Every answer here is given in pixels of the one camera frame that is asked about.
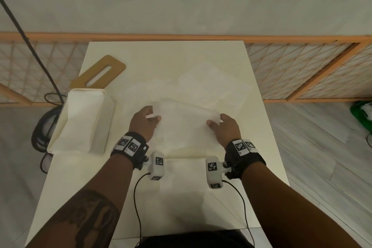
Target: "wooden frame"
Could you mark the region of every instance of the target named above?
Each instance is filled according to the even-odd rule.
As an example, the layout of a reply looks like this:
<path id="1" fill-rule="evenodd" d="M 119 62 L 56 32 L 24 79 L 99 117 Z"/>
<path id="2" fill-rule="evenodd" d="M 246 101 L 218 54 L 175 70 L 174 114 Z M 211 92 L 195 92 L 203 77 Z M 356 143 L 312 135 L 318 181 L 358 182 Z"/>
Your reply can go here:
<path id="1" fill-rule="evenodd" d="M 358 53 L 368 44 L 372 43 L 370 35 L 325 35 L 325 36 L 302 36 L 302 35 L 167 35 L 167 34 L 91 34 L 91 33 L 26 33 L 32 41 L 39 42 L 76 42 L 76 41 L 208 41 L 208 40 L 241 40 L 245 43 L 278 43 L 278 44 L 330 44 L 352 43 L 343 53 L 337 56 L 315 76 L 304 83 L 286 99 L 263 100 L 264 103 L 277 102 L 348 102 L 366 100 L 372 98 L 314 98 L 299 99 L 306 91 L 315 86 L 323 78 L 335 71 L 340 65 Z M 0 41 L 22 41 L 17 32 L 0 32 Z M 23 106 L 50 106 L 49 103 L 36 103 L 10 90 L 6 86 L 0 86 L 0 94 L 15 100 L 17 103 L 3 103 L 0 107 L 23 107 Z"/>

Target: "hand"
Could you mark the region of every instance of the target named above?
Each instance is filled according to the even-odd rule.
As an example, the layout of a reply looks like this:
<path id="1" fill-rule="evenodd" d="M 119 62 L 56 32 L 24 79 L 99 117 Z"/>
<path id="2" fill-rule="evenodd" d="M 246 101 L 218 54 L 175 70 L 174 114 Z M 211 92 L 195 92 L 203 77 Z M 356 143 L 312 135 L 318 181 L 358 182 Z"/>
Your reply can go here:
<path id="1" fill-rule="evenodd" d="M 146 142 L 149 142 L 156 125 L 161 120 L 161 116 L 156 116 L 154 118 L 146 118 L 147 115 L 152 114 L 152 106 L 143 107 L 137 113 L 133 115 L 131 123 L 129 124 L 129 132 L 136 132 L 144 137 Z"/>
<path id="2" fill-rule="evenodd" d="M 226 149 L 232 140 L 241 139 L 241 134 L 239 126 L 233 118 L 221 114 L 221 120 L 223 122 L 219 125 L 214 121 L 207 120 L 207 125 L 215 133 L 218 143 Z"/>

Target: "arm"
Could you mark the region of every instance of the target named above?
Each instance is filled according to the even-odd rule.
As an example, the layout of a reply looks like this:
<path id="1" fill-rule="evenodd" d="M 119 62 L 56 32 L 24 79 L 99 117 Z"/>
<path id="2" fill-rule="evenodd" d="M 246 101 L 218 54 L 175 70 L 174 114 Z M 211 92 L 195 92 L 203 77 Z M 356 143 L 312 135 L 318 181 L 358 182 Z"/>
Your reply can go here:
<path id="1" fill-rule="evenodd" d="M 241 139 L 241 135 L 234 119 L 225 114 L 221 114 L 221 119 L 220 125 L 212 121 L 207 121 L 207 125 L 226 148 L 231 141 Z M 250 164 L 240 179 L 274 248 L 360 247 L 336 222 L 277 178 L 263 163 Z"/>
<path id="2" fill-rule="evenodd" d="M 152 107 L 134 114 L 129 131 L 148 142 L 160 117 L 146 119 Z M 133 173 L 124 155 L 112 155 L 98 173 L 41 228 L 27 248 L 108 247 L 118 223 Z"/>

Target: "forearm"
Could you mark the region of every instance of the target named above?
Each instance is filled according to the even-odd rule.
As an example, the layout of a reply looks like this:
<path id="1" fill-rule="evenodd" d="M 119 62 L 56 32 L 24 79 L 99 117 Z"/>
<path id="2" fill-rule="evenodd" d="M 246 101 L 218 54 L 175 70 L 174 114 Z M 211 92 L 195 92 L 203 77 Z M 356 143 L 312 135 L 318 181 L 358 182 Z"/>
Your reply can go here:
<path id="1" fill-rule="evenodd" d="M 133 165 L 110 157 L 99 172 L 63 205 L 27 245 L 108 247 L 128 192 Z"/>
<path id="2" fill-rule="evenodd" d="M 274 248 L 359 247 L 336 222 L 277 178 L 263 163 L 251 164 L 241 180 Z"/>

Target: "person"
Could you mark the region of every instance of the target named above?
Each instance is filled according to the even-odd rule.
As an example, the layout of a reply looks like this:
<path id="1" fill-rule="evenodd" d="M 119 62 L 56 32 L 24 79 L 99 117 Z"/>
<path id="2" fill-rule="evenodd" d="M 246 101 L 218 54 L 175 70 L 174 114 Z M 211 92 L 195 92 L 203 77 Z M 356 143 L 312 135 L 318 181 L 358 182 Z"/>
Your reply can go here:
<path id="1" fill-rule="evenodd" d="M 134 114 L 129 131 L 123 138 L 136 138 L 135 141 L 141 142 L 141 145 L 149 142 L 161 120 L 159 116 L 147 119 L 149 114 L 152 114 L 151 106 Z M 226 149 L 232 141 L 242 137 L 234 119 L 221 114 L 221 120 L 219 125 L 209 120 L 206 123 Z M 120 141 L 122 143 L 117 146 L 127 143 L 125 139 Z M 124 155 L 122 148 L 115 148 L 97 174 L 49 219 L 27 248 L 109 246 L 127 196 L 133 169 L 141 167 L 141 157 L 134 159 L 137 152 L 133 156 Z M 225 159 L 232 165 L 241 159 L 229 156 L 228 152 Z M 360 247 L 336 222 L 277 178 L 264 161 L 257 159 L 255 162 L 239 163 L 239 178 L 273 248 Z M 153 236 L 143 240 L 140 245 L 252 247 L 236 231 Z"/>

